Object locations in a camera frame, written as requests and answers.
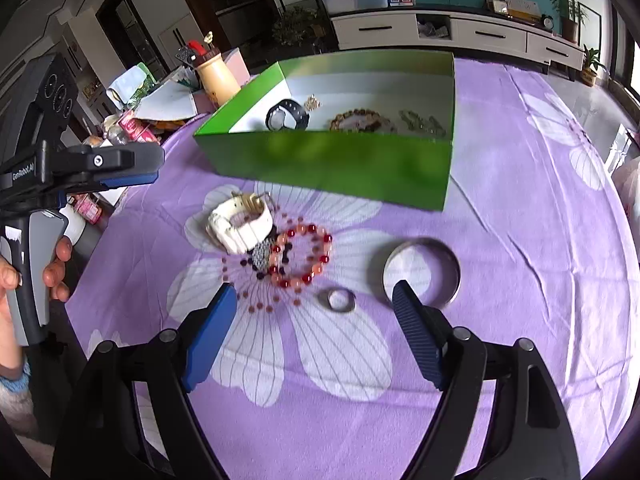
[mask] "black wristwatch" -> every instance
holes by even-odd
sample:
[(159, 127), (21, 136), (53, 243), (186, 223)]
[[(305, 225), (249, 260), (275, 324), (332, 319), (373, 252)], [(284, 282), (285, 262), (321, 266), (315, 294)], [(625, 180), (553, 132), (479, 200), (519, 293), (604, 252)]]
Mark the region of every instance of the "black wristwatch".
[(283, 99), (275, 106), (269, 108), (264, 124), (272, 132), (290, 130), (291, 128), (287, 128), (284, 125), (287, 112), (289, 112), (296, 121), (296, 130), (306, 130), (306, 127), (309, 125), (309, 114), (303, 105), (295, 102), (293, 99)]

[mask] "silver ring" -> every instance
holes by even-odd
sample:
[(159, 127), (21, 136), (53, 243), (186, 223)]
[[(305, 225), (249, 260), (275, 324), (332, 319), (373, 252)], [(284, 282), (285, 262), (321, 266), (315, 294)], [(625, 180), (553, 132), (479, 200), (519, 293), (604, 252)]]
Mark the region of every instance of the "silver ring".
[[(347, 296), (349, 297), (349, 302), (347, 303), (346, 306), (344, 307), (336, 307), (334, 303), (332, 303), (331, 298), (334, 297), (335, 294), (337, 294), (338, 292), (346, 292)], [(356, 295), (350, 291), (348, 288), (343, 288), (343, 287), (337, 287), (337, 288), (330, 288), (327, 292), (326, 292), (326, 303), (329, 306), (329, 309), (332, 310), (333, 312), (337, 312), (338, 314), (348, 314), (350, 312), (353, 312), (356, 308)]]
[(386, 289), (385, 289), (385, 273), (386, 273), (386, 270), (388, 269), (389, 265), (391, 264), (391, 261), (396, 256), (398, 256), (399, 253), (404, 251), (406, 248), (412, 247), (414, 245), (427, 247), (429, 249), (431, 249), (431, 248), (439, 249), (439, 250), (443, 251), (444, 253), (446, 253), (451, 258), (451, 261), (453, 262), (453, 266), (455, 267), (456, 274), (457, 274), (457, 276), (456, 276), (456, 286), (454, 287), (451, 295), (445, 301), (443, 301), (442, 303), (439, 303), (439, 304), (430, 305), (430, 306), (434, 306), (434, 307), (437, 307), (437, 308), (444, 308), (449, 303), (451, 303), (453, 300), (456, 299), (456, 296), (458, 295), (458, 291), (460, 290), (460, 281), (461, 281), (461, 278), (462, 278), (462, 272), (460, 270), (460, 262), (458, 261), (458, 258), (456, 257), (454, 252), (451, 250), (451, 248), (446, 243), (441, 242), (440, 240), (437, 240), (436, 238), (429, 238), (429, 237), (414, 238), (413, 240), (408, 240), (406, 242), (401, 243), (400, 245), (398, 245), (398, 247), (396, 247), (393, 250), (393, 252), (386, 259), (385, 268), (382, 269), (382, 289), (385, 291), (386, 298), (389, 300), (389, 304), (393, 304), (393, 300), (386, 293)]

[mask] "white watch strap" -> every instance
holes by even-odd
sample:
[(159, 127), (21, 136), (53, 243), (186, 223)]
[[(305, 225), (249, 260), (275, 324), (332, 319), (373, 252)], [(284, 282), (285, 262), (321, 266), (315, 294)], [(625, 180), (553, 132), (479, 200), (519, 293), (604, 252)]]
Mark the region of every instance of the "white watch strap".
[[(238, 213), (260, 213), (260, 216), (235, 228), (230, 219)], [(255, 194), (234, 196), (215, 208), (207, 220), (207, 233), (222, 243), (229, 254), (245, 254), (271, 232), (273, 218), (264, 200)]]

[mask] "finger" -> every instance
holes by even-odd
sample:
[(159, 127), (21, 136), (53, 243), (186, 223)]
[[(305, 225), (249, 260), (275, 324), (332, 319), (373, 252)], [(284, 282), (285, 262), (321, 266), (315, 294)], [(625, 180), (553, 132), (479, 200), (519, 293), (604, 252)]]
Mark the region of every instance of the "finger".
[(69, 299), (69, 295), (69, 288), (64, 283), (60, 283), (51, 289), (52, 300), (60, 300), (64, 303)]
[(68, 237), (63, 236), (58, 240), (56, 244), (56, 256), (63, 262), (68, 262), (71, 259), (71, 240)]
[(4, 258), (0, 258), (0, 286), (8, 290), (18, 286), (18, 271)]
[(65, 279), (65, 264), (59, 259), (55, 259), (44, 268), (42, 280), (44, 284), (53, 287)]

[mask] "purple tablecloth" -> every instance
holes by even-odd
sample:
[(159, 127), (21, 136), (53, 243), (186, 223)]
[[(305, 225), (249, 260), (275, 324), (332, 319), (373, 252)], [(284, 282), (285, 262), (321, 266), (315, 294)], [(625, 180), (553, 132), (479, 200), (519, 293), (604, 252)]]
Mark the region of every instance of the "purple tablecloth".
[[(399, 478), (433, 415), (381, 299), (380, 254), (427, 235), (453, 248), (462, 288), (447, 318), (486, 341), (538, 346), (568, 412), (585, 474), (625, 423), (640, 375), (640, 272), (622, 206), (596, 151), (536, 73), (456, 60), (454, 155), (444, 212), (218, 176), (185, 126), (166, 144), (152, 186), (130, 189), (68, 312), (83, 347), (145, 342), (206, 306), (223, 279), (238, 314), (191, 402), (232, 479)], [(268, 190), (279, 228), (314, 222), (334, 237), (325, 273), (297, 295), (258, 280), (207, 238), (203, 221), (231, 192)], [(297, 237), (292, 266), (313, 243)], [(430, 273), (416, 255), (414, 287)], [(358, 295), (334, 314), (318, 293)], [(144, 392), (148, 438), (161, 447)], [(478, 459), (492, 405), (483, 390), (460, 471)]]

